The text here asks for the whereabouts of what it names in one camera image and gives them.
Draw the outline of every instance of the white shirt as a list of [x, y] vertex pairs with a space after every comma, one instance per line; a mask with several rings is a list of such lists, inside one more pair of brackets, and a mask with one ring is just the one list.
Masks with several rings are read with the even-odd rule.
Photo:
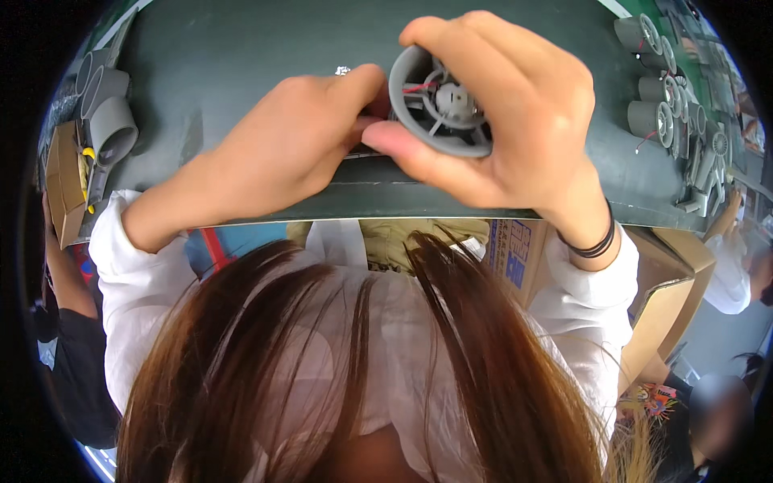
[[740, 314], [751, 302], [749, 273], [741, 264], [745, 248], [733, 247], [722, 235], [709, 238], [706, 248], [714, 254], [717, 264], [703, 299], [723, 314]]
[[[128, 190], [111, 195], [108, 207], [94, 227], [89, 248], [104, 295], [107, 389], [122, 413], [131, 385], [165, 316], [189, 286], [198, 284], [183, 251], [185, 233], [180, 233], [158, 254], [145, 253], [131, 245], [121, 225], [121, 213], [138, 196], [139, 193]], [[337, 386], [335, 364], [341, 351], [347, 354], [349, 350], [344, 336], [345, 321], [351, 320], [357, 288], [366, 277], [375, 277], [370, 295], [368, 383], [361, 434], [392, 423], [400, 435], [408, 464], [430, 479], [421, 421], [430, 340], [437, 329], [424, 293], [411, 277], [368, 272], [364, 260], [360, 260], [364, 256], [364, 250], [360, 250], [362, 235], [352, 230], [349, 222], [336, 220], [316, 226], [316, 234], [309, 233], [307, 250], [281, 269], [283, 272], [297, 270], [321, 262], [339, 264], [333, 276], [310, 300], [308, 310], [304, 310], [308, 317], [301, 317], [294, 329], [275, 376], [280, 384], [292, 384], [293, 391], [296, 386], [300, 388], [301, 396], [293, 400], [291, 394], [288, 401], [291, 408], [288, 413], [297, 413], [295, 419], [301, 421], [298, 422], [301, 426], [295, 429], [303, 431], [303, 421], [306, 421], [303, 413], [313, 410], [310, 408], [318, 402], [315, 392], [324, 396]], [[625, 231], [619, 233], [622, 233], [620, 254], [609, 267], [595, 273], [572, 265], [566, 245], [557, 238], [548, 242], [547, 257], [556, 284], [537, 294], [530, 315], [526, 315], [545, 350], [567, 371], [590, 408], [606, 422], [606, 434], [599, 435], [606, 440], [615, 424], [621, 349], [632, 334], [627, 309], [637, 291], [638, 252]], [[290, 371], [282, 368], [291, 367], [295, 361], [309, 335], [307, 327], [312, 326], [320, 312], [316, 305], [321, 307], [341, 286], [344, 288], [340, 295], [312, 334], [311, 347], [301, 360], [295, 380], [286, 380]], [[471, 459], [458, 457], [470, 454], [474, 447], [469, 428], [460, 424], [462, 410], [442, 338], [437, 357], [429, 395], [428, 424], [435, 467], [442, 481], [479, 481], [476, 468], [468, 464]], [[292, 426], [297, 421], [290, 420], [288, 424]], [[256, 463], [247, 480], [260, 477], [267, 460], [257, 443], [254, 447]]]

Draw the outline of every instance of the box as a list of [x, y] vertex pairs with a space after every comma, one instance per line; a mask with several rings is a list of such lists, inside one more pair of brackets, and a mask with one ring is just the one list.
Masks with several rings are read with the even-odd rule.
[[75, 121], [56, 126], [46, 165], [46, 191], [51, 220], [61, 248], [70, 245], [78, 237], [86, 209], [86, 200], [80, 188], [75, 136]]
[[[618, 392], [625, 391], [655, 353], [663, 358], [693, 320], [715, 260], [690, 232], [626, 228], [639, 252], [638, 293], [628, 309], [631, 341], [621, 354]], [[543, 220], [491, 221], [486, 256], [493, 272], [506, 279], [522, 307], [552, 282], [543, 247], [552, 237]]]

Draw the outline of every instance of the yellow tool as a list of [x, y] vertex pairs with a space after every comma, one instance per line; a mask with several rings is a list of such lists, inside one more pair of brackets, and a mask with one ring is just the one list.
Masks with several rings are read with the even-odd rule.
[[[87, 188], [88, 188], [88, 172], [89, 165], [86, 162], [86, 156], [90, 156], [94, 160], [95, 154], [92, 148], [83, 148], [82, 152], [78, 153], [78, 174], [80, 175], [80, 190], [83, 192], [83, 199], [88, 201]], [[89, 205], [89, 213], [94, 214], [94, 205]]]

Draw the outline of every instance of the red wire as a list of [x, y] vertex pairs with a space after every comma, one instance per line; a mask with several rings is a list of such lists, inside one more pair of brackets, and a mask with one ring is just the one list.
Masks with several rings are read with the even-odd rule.
[[642, 142], [638, 143], [638, 146], [636, 146], [636, 154], [638, 154], [638, 149], [648, 140], [650, 139], [654, 134], [657, 134], [658, 131], [653, 131], [649, 134], [647, 134], [647, 137], [642, 139]]
[[403, 89], [403, 94], [410, 94], [411, 92], [416, 92], [417, 90], [426, 89], [427, 87], [432, 87], [438, 85], [437, 82], [427, 82], [426, 84], [420, 84], [415, 87], [411, 87], [410, 89]]

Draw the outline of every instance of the black hair tie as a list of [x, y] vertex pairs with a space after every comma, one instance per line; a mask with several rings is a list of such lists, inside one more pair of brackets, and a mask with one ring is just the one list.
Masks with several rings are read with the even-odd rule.
[[609, 247], [612, 246], [612, 240], [615, 239], [615, 218], [612, 216], [612, 206], [609, 204], [609, 200], [607, 201], [607, 208], [609, 208], [609, 230], [607, 230], [607, 235], [604, 237], [604, 239], [594, 247], [588, 248], [586, 250], [583, 250], [581, 248], [572, 247], [569, 243], [567, 243], [566, 240], [564, 240], [564, 237], [561, 235], [560, 232], [558, 232], [558, 238], [564, 244], [566, 244], [567, 247], [569, 247], [570, 250], [575, 252], [579, 257], [583, 258], [596, 258], [600, 257], [604, 253], [607, 253], [607, 250], [609, 250]]

